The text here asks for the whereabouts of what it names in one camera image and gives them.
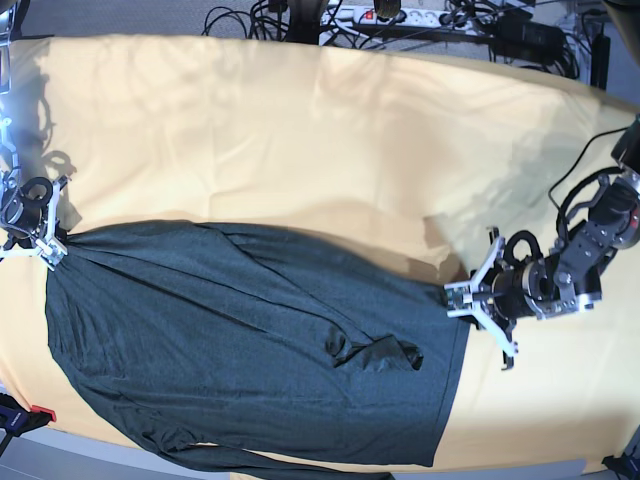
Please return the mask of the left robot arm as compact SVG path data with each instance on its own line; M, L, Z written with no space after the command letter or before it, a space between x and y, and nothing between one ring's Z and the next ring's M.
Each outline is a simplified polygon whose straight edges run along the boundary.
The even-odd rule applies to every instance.
M557 238L544 254L536 236L489 229L490 248L469 279L444 286L447 315L489 332L509 370L522 318L547 320L592 309L618 251L639 242L639 123L619 130L614 166L583 178L556 207Z

